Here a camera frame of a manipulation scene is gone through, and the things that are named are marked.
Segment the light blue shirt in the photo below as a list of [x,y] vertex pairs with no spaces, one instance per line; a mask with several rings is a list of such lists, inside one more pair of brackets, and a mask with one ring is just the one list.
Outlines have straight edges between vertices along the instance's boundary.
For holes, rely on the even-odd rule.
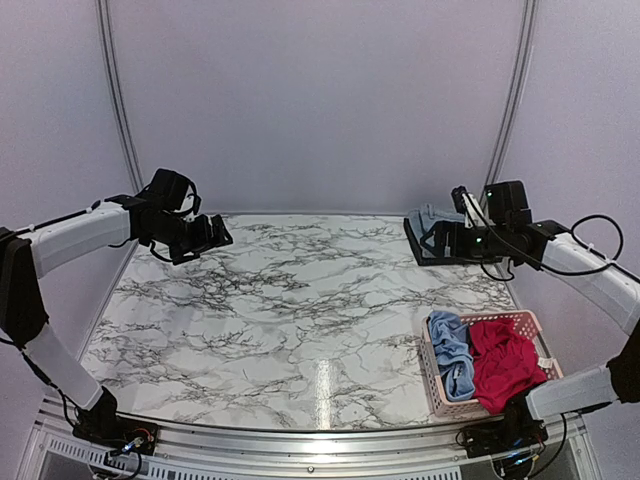
[[446,399],[471,400],[475,370],[469,326],[458,315],[445,311],[432,311],[427,325]]

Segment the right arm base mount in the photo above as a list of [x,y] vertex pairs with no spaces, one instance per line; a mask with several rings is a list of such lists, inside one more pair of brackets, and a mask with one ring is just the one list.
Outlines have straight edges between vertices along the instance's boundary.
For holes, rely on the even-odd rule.
[[541,421],[518,426],[505,419],[464,426],[455,436],[456,444],[468,458],[541,447],[547,439],[546,426]]

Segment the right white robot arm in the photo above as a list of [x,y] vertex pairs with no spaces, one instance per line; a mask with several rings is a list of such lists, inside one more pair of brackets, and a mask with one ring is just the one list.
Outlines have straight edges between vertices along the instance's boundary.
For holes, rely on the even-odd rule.
[[[553,234],[543,248],[543,262],[568,267],[591,266],[586,275],[566,276],[551,273],[581,293],[605,314],[612,318],[628,335],[627,342],[618,356],[606,365],[594,367],[579,373],[562,376],[556,359],[535,356],[536,371],[544,373],[545,382],[524,389],[517,394],[507,395],[505,407],[492,413],[478,398],[464,401],[449,400],[445,391],[445,380],[440,374],[434,350],[433,336],[429,331],[433,314],[423,324],[423,339],[420,344],[424,361],[429,396],[435,415],[452,417],[466,414],[483,416],[499,415],[505,411],[508,401],[523,404],[501,419],[495,430],[495,438],[506,448],[515,448],[534,431],[534,421],[542,421],[553,415],[566,413],[589,413],[619,401],[639,403],[639,280],[618,268],[611,260],[600,258],[600,253],[583,247],[569,232]],[[601,271],[595,268],[595,261],[601,260]],[[507,321],[513,335],[527,339],[533,345],[542,331],[536,316],[529,310],[460,315],[460,323],[472,329],[474,325]]]

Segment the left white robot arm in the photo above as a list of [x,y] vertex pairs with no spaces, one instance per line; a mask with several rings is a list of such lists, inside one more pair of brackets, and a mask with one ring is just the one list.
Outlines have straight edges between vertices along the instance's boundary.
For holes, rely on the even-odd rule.
[[166,262],[177,266],[233,239],[219,215],[200,214],[195,206],[172,211],[163,201],[129,195],[23,230],[1,231],[1,330],[34,374],[77,408],[76,429],[106,445],[125,438],[126,423],[117,415],[114,395],[56,336],[39,281],[84,255],[130,241],[149,249],[166,246]]

